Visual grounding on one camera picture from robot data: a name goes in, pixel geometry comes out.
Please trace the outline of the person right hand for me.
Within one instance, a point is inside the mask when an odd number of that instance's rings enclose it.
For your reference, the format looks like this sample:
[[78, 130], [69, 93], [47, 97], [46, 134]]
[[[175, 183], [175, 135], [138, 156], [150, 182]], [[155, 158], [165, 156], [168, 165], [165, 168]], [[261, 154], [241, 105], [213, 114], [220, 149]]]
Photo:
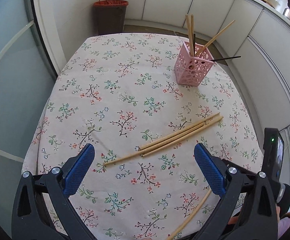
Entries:
[[285, 213], [282, 217], [279, 216], [281, 208], [276, 204], [276, 213], [278, 220], [278, 239], [289, 229], [290, 227], [290, 212]]

